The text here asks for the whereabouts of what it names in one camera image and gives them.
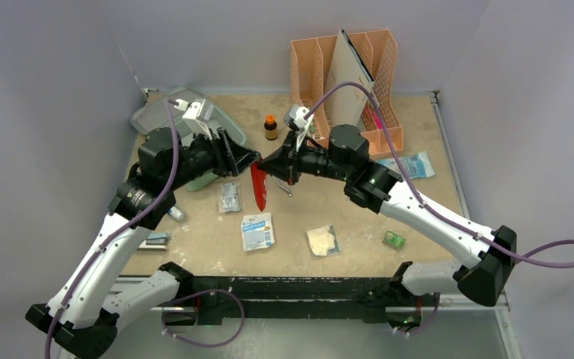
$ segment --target tabletop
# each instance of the tabletop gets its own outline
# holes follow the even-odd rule
[[[246,146],[263,156],[282,143],[288,129],[279,121],[278,139],[265,139],[263,123],[268,114],[275,118],[291,108],[289,96],[214,95],[209,99],[227,113],[247,135]],[[456,213],[460,201],[433,107],[427,96],[394,96],[393,108],[404,127],[404,151],[411,156],[426,151],[436,175],[413,182],[419,191]],[[137,148],[144,142],[139,135]],[[239,184],[242,210],[220,215],[217,205],[219,184]],[[195,275],[299,276],[299,277],[389,277],[402,262],[431,263],[452,256],[440,246],[405,224],[349,201],[344,184],[331,179],[303,175],[291,187],[293,197],[281,191],[274,181],[267,182],[265,212],[272,214],[276,243],[269,248],[243,251],[241,220],[258,214],[250,171],[239,177],[218,179],[199,191],[180,188],[175,191],[177,206],[186,212],[182,222],[165,216],[156,232],[167,232],[171,240],[168,251],[136,251],[124,275],[152,274],[161,264],[172,261]],[[306,231],[332,224],[339,254],[314,257],[306,241]],[[387,230],[403,236],[406,244],[396,250],[382,243]]]

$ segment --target gray floor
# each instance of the gray floor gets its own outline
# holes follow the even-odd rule
[[[357,320],[246,321],[239,338],[228,346],[201,349],[161,335],[160,313],[149,312],[127,327],[104,358],[507,358],[491,310],[442,311],[429,328],[408,340],[388,325]],[[196,327],[184,334],[204,343],[225,340],[238,320]]]

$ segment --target gray wall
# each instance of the gray wall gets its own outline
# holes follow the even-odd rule
[[[104,0],[143,86],[288,90],[289,41],[390,28],[396,91],[441,88],[489,0]]]
[[[24,322],[93,241],[141,92],[95,1],[0,1],[0,358],[39,358]]]
[[[474,219],[519,252],[574,238],[574,1],[492,1],[440,100]],[[521,264],[507,293],[525,358],[574,358],[574,269]]]

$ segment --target small green package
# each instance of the small green package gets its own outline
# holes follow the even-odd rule
[[[386,231],[386,234],[384,235],[384,239],[383,241],[385,245],[388,245],[390,247],[393,247],[394,249],[402,249],[404,247],[404,243],[406,243],[406,239],[404,239],[404,237],[399,236],[396,233],[393,233],[389,230]]]

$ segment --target beige table surface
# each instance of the beige table surface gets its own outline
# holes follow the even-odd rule
[[[282,143],[288,129],[279,121],[278,141],[267,141],[263,121],[267,114],[283,118],[291,107],[288,95],[217,95],[210,100],[220,106],[247,134],[248,147],[263,156]],[[461,213],[432,105],[426,96],[395,96],[393,108],[404,127],[404,156],[428,152],[436,176],[416,179],[419,191],[443,206]],[[144,141],[135,142],[136,150]],[[217,213],[219,182],[238,181],[243,210]],[[235,179],[218,179],[199,191],[175,191],[177,206],[188,217],[183,223],[165,216],[158,232],[171,235],[168,251],[137,251],[122,274],[152,274],[169,261],[180,264],[195,275],[311,276],[311,277],[388,277],[399,264],[448,260],[451,255],[410,227],[352,204],[343,194],[342,182],[303,175],[288,197],[268,179],[266,212],[271,212],[276,243],[270,248],[245,252],[242,248],[241,219],[256,214],[250,172]],[[307,230],[333,224],[339,255],[314,258],[306,243]],[[401,251],[385,246],[382,238],[392,230],[406,239]]]

